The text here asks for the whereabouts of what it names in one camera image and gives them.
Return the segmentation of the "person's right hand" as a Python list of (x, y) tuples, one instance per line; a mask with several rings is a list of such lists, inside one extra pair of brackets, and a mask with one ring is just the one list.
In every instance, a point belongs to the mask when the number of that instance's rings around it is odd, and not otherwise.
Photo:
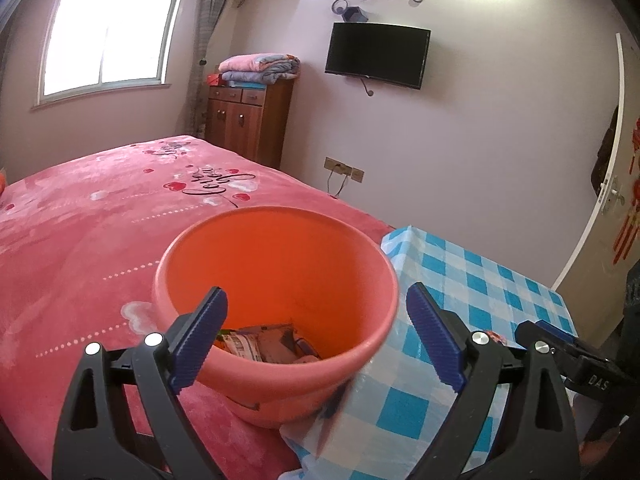
[(620, 435), (620, 428), (608, 430), (599, 440), (582, 441), (579, 445), (580, 475), (585, 477), (608, 454), (611, 446)]

